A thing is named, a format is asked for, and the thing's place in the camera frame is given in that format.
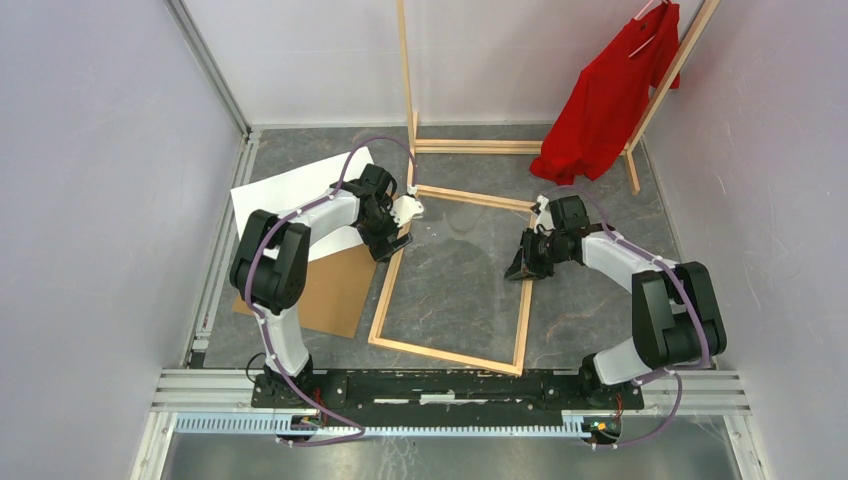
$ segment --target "white paper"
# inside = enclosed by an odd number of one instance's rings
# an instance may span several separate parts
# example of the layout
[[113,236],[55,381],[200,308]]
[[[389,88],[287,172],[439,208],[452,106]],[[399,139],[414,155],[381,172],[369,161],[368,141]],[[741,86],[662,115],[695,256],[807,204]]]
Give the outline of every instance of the white paper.
[[[234,188],[230,191],[239,238],[254,210],[279,213],[297,208],[327,191],[339,180],[349,152]],[[359,178],[365,165],[374,163],[367,147],[360,148],[350,161],[345,180]],[[342,227],[319,240],[309,249],[309,261],[362,245],[362,238],[353,227]]]

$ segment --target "clothes hanger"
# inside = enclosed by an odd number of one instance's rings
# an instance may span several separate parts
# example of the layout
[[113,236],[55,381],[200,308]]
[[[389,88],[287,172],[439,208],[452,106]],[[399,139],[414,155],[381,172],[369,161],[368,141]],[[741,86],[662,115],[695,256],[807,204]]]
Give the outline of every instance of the clothes hanger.
[[[662,3],[668,3],[668,2],[669,2],[669,0],[662,0]],[[646,3],[645,6],[642,7],[642,10],[639,10],[639,13],[637,13],[636,16],[633,17],[633,20],[639,20],[639,17],[641,17],[642,14],[645,13],[646,10],[648,10],[648,7],[650,7],[652,3],[654,3],[654,0],[648,0],[648,3]],[[647,41],[645,41],[645,43],[643,43],[639,48],[634,50],[633,53],[628,55],[627,58],[633,58],[633,55],[636,55],[637,53],[641,52],[643,48],[647,47],[648,44],[651,43],[651,40],[653,40],[655,36],[656,35],[652,35],[651,38],[649,38]]]

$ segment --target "wooden frame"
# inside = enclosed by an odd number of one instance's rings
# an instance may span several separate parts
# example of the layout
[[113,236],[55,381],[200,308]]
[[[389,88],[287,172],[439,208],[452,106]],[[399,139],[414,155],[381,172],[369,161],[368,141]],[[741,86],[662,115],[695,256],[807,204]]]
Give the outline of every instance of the wooden frame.
[[[430,187],[426,185],[418,186],[418,195],[422,197],[441,198],[455,202],[473,203],[476,205],[485,205],[488,207],[523,212],[529,212],[530,207],[533,205],[532,202],[462,192],[447,188]],[[407,224],[403,228],[401,231],[402,234],[409,231],[409,225],[410,224]],[[515,348],[513,350],[512,363],[496,362],[494,360],[486,360],[483,358],[462,355],[436,348],[382,338],[383,325],[386,322],[386,314],[389,311],[389,302],[392,298],[392,292],[394,291],[402,259],[403,250],[394,254],[392,259],[389,261],[389,269],[386,272],[386,280],[383,282],[383,291],[380,293],[380,300],[377,302],[377,311],[374,313],[374,321],[371,324],[371,333],[368,335],[369,344],[401,352],[423,355],[425,357],[457,362],[471,367],[491,370],[493,372],[501,372],[516,376],[521,375],[524,370],[524,353],[527,347],[527,327],[530,323],[530,300],[533,293],[533,282],[531,280],[524,280],[521,285],[521,301],[518,306],[518,327],[515,333]]]
[[[683,63],[689,57],[692,47],[698,41],[709,22],[716,7],[721,0],[704,0],[701,8],[695,15],[689,31],[680,43],[680,48],[665,73],[659,87],[654,91],[648,107],[642,114],[642,118],[633,131],[633,135],[624,145],[621,155],[627,164],[627,177],[630,180],[630,191],[636,195],[642,189],[639,176],[636,173],[636,164],[633,161],[633,150],[645,133],[645,129],[657,112],[660,103],[671,88],[674,77],[680,72]],[[396,0],[398,14],[398,32],[400,35],[401,63],[403,68],[404,91],[406,92],[406,118],[409,133],[409,145],[415,146],[418,153],[455,153],[455,154],[487,154],[487,155],[539,155],[542,147],[541,141],[535,140],[454,140],[438,138],[418,138],[418,112],[412,109],[412,88],[409,81],[409,53],[406,46],[406,15],[404,14],[403,0]]]

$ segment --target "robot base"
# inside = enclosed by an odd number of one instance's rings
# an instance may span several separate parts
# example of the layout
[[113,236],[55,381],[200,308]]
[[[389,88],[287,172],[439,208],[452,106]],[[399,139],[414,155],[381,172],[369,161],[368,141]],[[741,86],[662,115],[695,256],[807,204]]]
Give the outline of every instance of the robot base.
[[[330,410],[369,427],[557,426],[563,410],[644,408],[642,392],[629,384],[587,393],[575,371],[525,370],[512,377],[486,370],[312,370],[295,379],[298,388]],[[256,377],[251,406],[303,407],[282,377],[267,370]],[[328,418],[328,425],[343,424]]]

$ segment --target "brown cardboard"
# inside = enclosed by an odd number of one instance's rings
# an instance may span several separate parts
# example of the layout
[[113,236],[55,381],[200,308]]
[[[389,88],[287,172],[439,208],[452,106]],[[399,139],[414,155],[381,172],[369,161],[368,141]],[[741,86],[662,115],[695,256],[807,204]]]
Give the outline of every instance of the brown cardboard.
[[[297,304],[300,326],[353,338],[376,267],[365,245],[309,262]],[[241,297],[233,311],[253,316]]]

